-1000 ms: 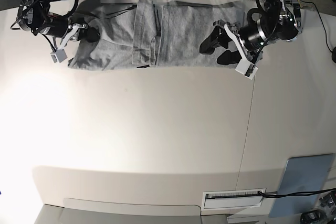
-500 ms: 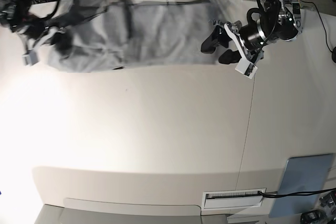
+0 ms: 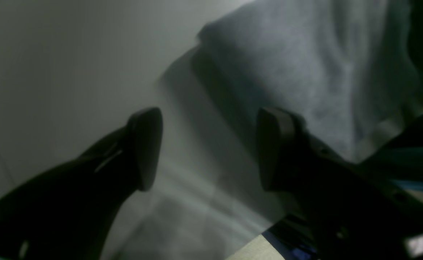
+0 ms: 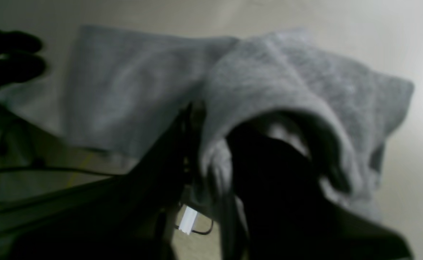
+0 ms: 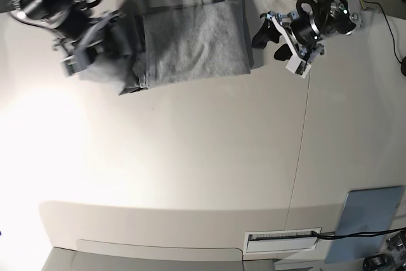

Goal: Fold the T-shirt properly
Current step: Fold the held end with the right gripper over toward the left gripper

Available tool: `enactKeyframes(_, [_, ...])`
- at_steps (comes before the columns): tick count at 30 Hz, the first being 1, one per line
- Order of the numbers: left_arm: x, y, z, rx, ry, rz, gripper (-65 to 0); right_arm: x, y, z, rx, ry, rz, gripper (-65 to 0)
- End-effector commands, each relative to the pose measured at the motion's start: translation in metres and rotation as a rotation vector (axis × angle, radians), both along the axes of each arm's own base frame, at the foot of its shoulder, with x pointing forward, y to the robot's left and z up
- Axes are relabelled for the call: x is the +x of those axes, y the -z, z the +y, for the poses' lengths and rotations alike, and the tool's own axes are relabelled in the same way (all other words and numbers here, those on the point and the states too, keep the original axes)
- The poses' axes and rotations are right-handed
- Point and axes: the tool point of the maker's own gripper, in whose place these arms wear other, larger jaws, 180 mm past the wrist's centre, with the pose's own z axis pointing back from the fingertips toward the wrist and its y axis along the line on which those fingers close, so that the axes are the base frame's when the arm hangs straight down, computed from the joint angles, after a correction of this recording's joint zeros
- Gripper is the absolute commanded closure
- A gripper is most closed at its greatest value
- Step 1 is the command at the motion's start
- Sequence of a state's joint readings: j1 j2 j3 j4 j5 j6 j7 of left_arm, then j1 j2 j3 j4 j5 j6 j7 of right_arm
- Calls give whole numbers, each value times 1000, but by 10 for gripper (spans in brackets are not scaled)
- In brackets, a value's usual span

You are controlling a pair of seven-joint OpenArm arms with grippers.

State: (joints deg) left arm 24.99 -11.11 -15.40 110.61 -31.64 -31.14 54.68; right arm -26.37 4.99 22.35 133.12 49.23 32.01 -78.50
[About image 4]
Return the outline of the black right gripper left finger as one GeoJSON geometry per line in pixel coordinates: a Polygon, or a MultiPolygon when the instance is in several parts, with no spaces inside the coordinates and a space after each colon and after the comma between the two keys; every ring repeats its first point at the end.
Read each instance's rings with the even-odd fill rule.
{"type": "Polygon", "coordinates": [[[197,176],[194,106],[126,174],[0,202],[0,260],[174,260],[175,217],[197,176]]]}

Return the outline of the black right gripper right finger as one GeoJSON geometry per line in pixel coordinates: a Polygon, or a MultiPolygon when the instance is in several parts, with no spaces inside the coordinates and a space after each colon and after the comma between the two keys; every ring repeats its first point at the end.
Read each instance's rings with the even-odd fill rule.
{"type": "Polygon", "coordinates": [[[252,260],[412,260],[397,232],[330,202],[293,146],[249,126],[226,138],[252,260]]]}

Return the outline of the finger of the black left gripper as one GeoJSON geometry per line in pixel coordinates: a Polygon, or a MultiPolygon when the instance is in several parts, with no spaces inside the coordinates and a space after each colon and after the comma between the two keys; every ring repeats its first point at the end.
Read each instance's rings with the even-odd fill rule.
{"type": "Polygon", "coordinates": [[[41,76],[47,64],[38,53],[43,42],[23,31],[0,30],[0,88],[41,76]]]}

